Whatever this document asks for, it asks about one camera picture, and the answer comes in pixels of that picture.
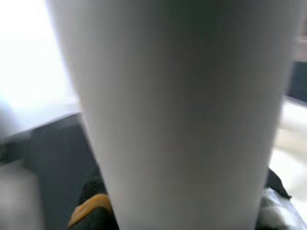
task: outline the white cylinder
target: white cylinder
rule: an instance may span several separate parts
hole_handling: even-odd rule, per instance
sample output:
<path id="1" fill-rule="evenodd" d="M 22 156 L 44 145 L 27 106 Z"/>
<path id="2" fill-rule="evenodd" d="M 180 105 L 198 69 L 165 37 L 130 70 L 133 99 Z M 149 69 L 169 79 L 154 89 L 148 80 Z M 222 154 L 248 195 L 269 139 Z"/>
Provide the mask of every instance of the white cylinder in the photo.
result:
<path id="1" fill-rule="evenodd" d="M 121 230 L 252 230 L 300 0 L 49 0 Z"/>

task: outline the dark gray surface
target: dark gray surface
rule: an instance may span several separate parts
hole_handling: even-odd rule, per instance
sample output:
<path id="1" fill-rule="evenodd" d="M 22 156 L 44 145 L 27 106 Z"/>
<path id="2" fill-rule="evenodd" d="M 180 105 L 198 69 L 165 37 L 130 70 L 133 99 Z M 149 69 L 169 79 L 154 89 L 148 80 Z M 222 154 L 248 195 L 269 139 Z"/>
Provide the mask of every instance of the dark gray surface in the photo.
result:
<path id="1" fill-rule="evenodd" d="M 7 161 L 24 158 L 39 179 L 46 230 L 63 230 L 82 186 L 96 166 L 78 116 L 36 128 L 31 138 L 6 146 Z"/>

